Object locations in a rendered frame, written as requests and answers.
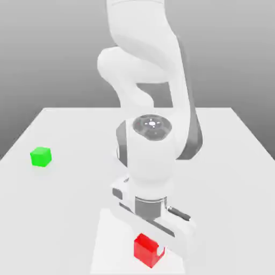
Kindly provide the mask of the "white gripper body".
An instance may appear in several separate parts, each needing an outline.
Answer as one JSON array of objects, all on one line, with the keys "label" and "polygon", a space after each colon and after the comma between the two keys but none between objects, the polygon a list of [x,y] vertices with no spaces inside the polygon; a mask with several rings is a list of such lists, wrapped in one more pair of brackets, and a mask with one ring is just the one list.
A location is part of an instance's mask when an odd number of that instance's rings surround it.
[{"label": "white gripper body", "polygon": [[130,225],[136,234],[147,235],[180,257],[189,257],[194,251],[195,224],[170,213],[165,207],[161,207],[161,216],[155,220],[141,218],[118,201],[111,205],[111,212]]}]

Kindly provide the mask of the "small red cube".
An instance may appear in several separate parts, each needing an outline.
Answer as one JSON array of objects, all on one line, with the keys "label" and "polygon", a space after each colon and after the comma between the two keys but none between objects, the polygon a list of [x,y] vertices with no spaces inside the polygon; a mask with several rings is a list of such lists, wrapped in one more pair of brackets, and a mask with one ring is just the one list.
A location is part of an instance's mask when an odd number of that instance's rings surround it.
[{"label": "small red cube", "polygon": [[134,240],[134,257],[140,260],[149,268],[162,258],[157,256],[158,243],[143,233],[140,233]]}]

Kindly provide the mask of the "small green cube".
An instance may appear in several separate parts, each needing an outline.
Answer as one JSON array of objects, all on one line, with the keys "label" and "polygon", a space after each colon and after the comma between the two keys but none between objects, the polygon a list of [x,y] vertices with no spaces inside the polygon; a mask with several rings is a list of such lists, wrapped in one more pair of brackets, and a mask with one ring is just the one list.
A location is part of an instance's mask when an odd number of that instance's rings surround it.
[{"label": "small green cube", "polygon": [[31,163],[36,167],[46,167],[52,161],[50,148],[36,147],[30,152]]}]

